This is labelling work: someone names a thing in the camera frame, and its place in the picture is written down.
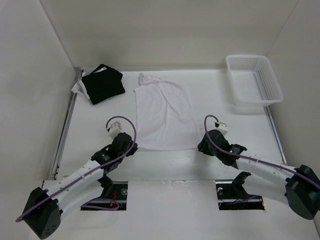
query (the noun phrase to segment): folded clothing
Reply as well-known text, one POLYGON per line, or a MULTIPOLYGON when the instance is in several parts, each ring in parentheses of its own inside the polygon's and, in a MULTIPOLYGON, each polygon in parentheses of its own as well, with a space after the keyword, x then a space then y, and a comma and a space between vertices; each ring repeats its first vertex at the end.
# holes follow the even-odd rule
POLYGON ((136 88, 137 143, 140 148, 195 149, 199 135, 185 87, 143 73, 136 88))
POLYGON ((87 71, 72 88, 72 91, 85 95, 95 105, 126 92, 121 82, 122 76, 121 72, 101 64, 87 71))

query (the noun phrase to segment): white work surface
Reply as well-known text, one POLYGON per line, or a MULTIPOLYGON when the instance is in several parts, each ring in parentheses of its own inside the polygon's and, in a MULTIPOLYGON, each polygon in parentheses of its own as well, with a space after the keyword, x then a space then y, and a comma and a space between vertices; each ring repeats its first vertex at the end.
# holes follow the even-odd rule
MULTIPOLYGON (((125 116, 137 122, 136 94, 140 71, 125 71, 122 83, 126 93, 107 99, 95 106, 78 95, 61 158, 57 179, 80 168, 91 156, 112 142, 106 122, 113 116, 125 116)), ((155 77, 166 77, 184 84, 188 89, 194 119, 199 130, 199 142, 204 136, 204 118, 213 114, 228 125, 226 139, 231 144, 247 147, 252 154, 281 163, 282 157, 268 123, 264 109, 239 109, 233 106, 226 70, 144 71, 155 77)), ((133 136, 124 120, 122 130, 133 136)), ((208 120, 208 129, 214 128, 208 120)), ((126 157, 108 176, 114 181, 129 180, 217 180, 233 179, 238 170, 223 165, 217 158, 197 149, 181 151, 142 151, 126 157)))
POLYGON ((264 202, 265 211, 220 211, 212 180, 130 181, 126 211, 77 209, 48 240, 319 240, 313 221, 264 202))

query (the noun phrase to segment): laundry basket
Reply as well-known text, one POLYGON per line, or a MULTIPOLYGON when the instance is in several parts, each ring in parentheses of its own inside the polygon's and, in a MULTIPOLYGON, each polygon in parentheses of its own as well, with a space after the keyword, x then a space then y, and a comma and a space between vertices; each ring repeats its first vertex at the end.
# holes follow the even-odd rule
POLYGON ((226 64, 237 106, 265 107, 284 99, 270 61, 265 56, 229 55, 226 64))

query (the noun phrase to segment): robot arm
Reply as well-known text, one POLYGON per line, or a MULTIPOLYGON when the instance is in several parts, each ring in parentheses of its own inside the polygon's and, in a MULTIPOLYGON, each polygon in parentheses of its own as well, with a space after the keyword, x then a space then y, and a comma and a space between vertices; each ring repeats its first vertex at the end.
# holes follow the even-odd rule
MULTIPOLYGON (((115 159, 125 154, 133 144, 128 134, 121 132, 117 127, 113 129, 115 124, 111 125, 109 130, 109 135, 114 138, 112 144, 96 152, 85 165, 64 180, 48 189, 37 187, 31 192, 23 213, 49 198, 27 215, 22 215, 22 220, 40 239, 46 239, 52 235, 61 221, 74 209, 98 198, 102 193, 105 196, 106 192, 112 189, 113 182, 107 177, 107 173, 118 167, 124 157, 116 161, 115 159), (63 191, 54 197, 49 197, 60 190, 63 191)), ((138 146, 135 143, 126 157, 133 155, 137 149, 138 146)))
POLYGON ((268 163, 252 156, 244 146, 229 144, 223 131, 218 129, 207 132, 210 139, 205 135, 197 146, 198 150, 243 171, 232 182, 243 196, 265 196, 288 205, 305 219, 312 220, 315 217, 320 210, 320 190, 316 187, 320 185, 320 180, 310 167, 302 165, 295 168, 268 163), (241 158, 240 154, 247 156, 247 159, 241 158))

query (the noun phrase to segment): wire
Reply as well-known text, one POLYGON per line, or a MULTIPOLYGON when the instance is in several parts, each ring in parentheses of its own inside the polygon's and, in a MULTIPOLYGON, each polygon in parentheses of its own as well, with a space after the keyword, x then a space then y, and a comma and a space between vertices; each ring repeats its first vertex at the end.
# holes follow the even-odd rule
POLYGON ((241 201, 236 200, 236 201, 230 202, 230 204, 242 204, 242 203, 247 203, 249 200, 254 199, 254 198, 256 198, 256 197, 259 197, 259 196, 258 196, 258 195, 253 195, 253 196, 248 197, 247 199, 244 199, 244 200, 241 200, 241 201))
POLYGON ((70 182, 68 185, 62 187, 60 190, 56 191, 55 193, 51 194, 50 196, 46 197, 45 199, 43 199, 42 201, 38 202, 36 205, 32 206, 31 208, 29 208, 27 211, 25 211, 22 215, 20 215, 15 222, 19 223, 21 221, 23 221, 23 218, 25 216, 27 216, 29 213, 31 213, 33 210, 37 209, 38 207, 40 207, 42 204, 44 204, 45 202, 47 202, 48 200, 52 199, 53 197, 57 196, 58 194, 62 193, 64 190, 70 188, 72 185, 76 184, 77 182, 79 182, 81 179, 83 179, 83 177, 88 176, 89 174, 93 173, 94 171, 98 170, 98 169, 102 169, 110 164, 115 163, 116 161, 121 160, 122 158, 124 158, 130 151, 131 149, 134 147, 135 143, 136 143, 136 139, 137 139, 137 130, 135 128, 135 125, 132 123, 132 121, 130 121, 128 118, 124 117, 124 116, 113 116, 111 117, 107 122, 106 122, 106 126, 108 127, 108 124, 110 123, 111 120, 113 119, 124 119, 126 121, 129 122, 129 124, 132 126, 133 128, 133 132, 134 132, 134 137, 133 137, 133 141, 131 146, 128 148, 128 150, 122 154, 121 156, 118 156, 117 158, 115 158, 112 161, 106 162, 100 166, 97 166, 93 169, 91 169, 90 171, 86 172, 85 174, 83 174, 83 176, 80 176, 79 178, 77 178, 76 180, 70 182))
POLYGON ((210 138, 210 135, 209 135, 209 132, 208 132, 208 129, 207 129, 207 119, 209 117, 212 117, 214 118, 217 122, 219 122, 218 118, 214 115, 207 115, 205 116, 204 118, 204 130, 205 130, 205 135, 207 137, 207 139, 209 140, 209 142, 216 148, 218 149, 220 152, 224 153, 224 154, 228 154, 230 156, 234 156, 234 157, 238 157, 238 158, 243 158, 243 159, 248 159, 248 160, 251 160, 251 161, 254 161, 254 162, 259 162, 260 164, 264 164, 264 165, 267 165, 267 166, 271 166, 271 167, 274 167, 274 168, 278 168, 278 169, 282 169, 284 171, 287 171, 289 173, 292 173, 296 176, 298 176, 299 178, 305 180, 306 182, 310 183, 311 185, 315 186, 318 190, 320 190, 320 185, 316 184, 314 181, 310 180, 309 178, 307 178, 306 176, 303 176, 302 174, 296 172, 296 171, 293 171, 289 168, 286 168, 284 166, 281 166, 281 165, 277 165, 277 164, 274 164, 274 163, 271 163, 271 162, 267 162, 267 161, 263 161, 263 160, 258 160, 256 158, 253 158, 253 157, 250 157, 250 156, 244 156, 244 155, 239 155, 239 154, 236 154, 236 153, 232 153, 232 152, 228 152, 228 151, 225 151, 223 150, 222 148, 218 147, 214 141, 212 141, 212 139, 210 138))
POLYGON ((222 199, 219 199, 221 202, 223 202, 224 204, 234 204, 234 203, 236 203, 238 200, 239 200, 239 198, 238 199, 236 199, 236 200, 234 200, 234 201, 223 201, 222 199))
POLYGON ((119 203, 117 203, 117 201, 113 200, 113 199, 108 199, 108 198, 95 198, 95 199, 92 199, 88 202, 86 202, 85 204, 83 204, 81 206, 82 208, 88 208, 88 209, 99 209, 99 210, 104 210, 104 211, 116 211, 119 209, 120 205, 119 203), (110 201, 113 202, 113 208, 107 208, 107 207, 102 207, 102 206, 91 206, 91 205, 87 205, 93 201, 97 201, 97 200, 104 200, 104 201, 110 201))
MULTIPOLYGON (((116 192, 116 190, 114 190, 114 191, 113 191, 113 198, 112 198, 113 201, 116 201, 116 200, 117 200, 117 199, 116 199, 116 196, 117 196, 117 192, 116 192)), ((110 206, 115 207, 115 204, 110 202, 110 206)))

